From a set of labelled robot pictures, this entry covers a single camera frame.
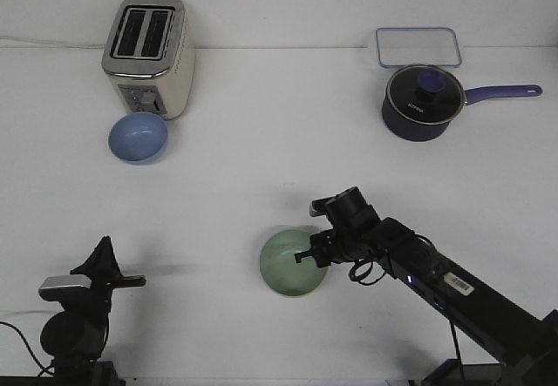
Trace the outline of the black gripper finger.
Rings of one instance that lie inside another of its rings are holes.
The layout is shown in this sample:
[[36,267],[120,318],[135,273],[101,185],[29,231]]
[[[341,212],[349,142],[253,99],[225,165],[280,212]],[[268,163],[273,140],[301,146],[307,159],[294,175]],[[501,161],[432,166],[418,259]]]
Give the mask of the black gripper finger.
[[302,252],[295,253],[295,260],[296,260],[296,263],[301,263],[303,261],[303,259],[305,259],[307,257],[312,257],[312,256],[313,256],[313,253],[311,253],[310,250],[302,251]]
[[91,255],[85,262],[73,270],[70,274],[84,274],[84,275],[100,275],[108,269],[108,253],[109,237],[104,236],[99,244],[93,249]]
[[110,270],[110,274],[112,276],[122,276],[118,261],[116,259],[113,250],[112,240],[110,238],[108,238],[107,240],[107,256],[108,256],[107,261],[108,261],[108,268]]

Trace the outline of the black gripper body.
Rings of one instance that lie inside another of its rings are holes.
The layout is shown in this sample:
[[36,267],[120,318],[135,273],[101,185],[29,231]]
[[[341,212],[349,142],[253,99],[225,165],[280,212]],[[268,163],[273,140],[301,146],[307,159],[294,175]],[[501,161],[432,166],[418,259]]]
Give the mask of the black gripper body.
[[333,214],[329,218],[325,216],[331,229],[310,236],[310,251],[316,266],[381,260],[383,253],[378,246],[364,237],[381,222],[374,207],[357,187],[350,187],[335,197]]
[[123,276],[109,281],[83,281],[63,288],[60,301],[64,310],[75,312],[110,312],[115,289],[139,288],[146,285],[144,275]]

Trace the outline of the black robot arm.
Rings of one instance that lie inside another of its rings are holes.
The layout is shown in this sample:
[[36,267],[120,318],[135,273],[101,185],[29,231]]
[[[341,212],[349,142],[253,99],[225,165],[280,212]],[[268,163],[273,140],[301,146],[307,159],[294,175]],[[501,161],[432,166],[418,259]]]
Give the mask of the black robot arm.
[[62,307],[44,325],[40,336],[41,347],[52,357],[56,384],[126,383],[113,362],[101,359],[110,332],[112,293],[145,285],[145,276],[121,273],[108,236],[102,237],[85,262],[69,274],[44,280],[38,289],[39,296]]
[[439,252],[423,235],[393,218],[380,219],[357,187],[314,200],[310,215],[325,216],[332,228],[310,236],[297,253],[318,267],[348,262],[351,281],[364,285],[375,265],[402,281],[494,358],[464,364],[444,361],[424,385],[555,385],[557,313],[539,320]]

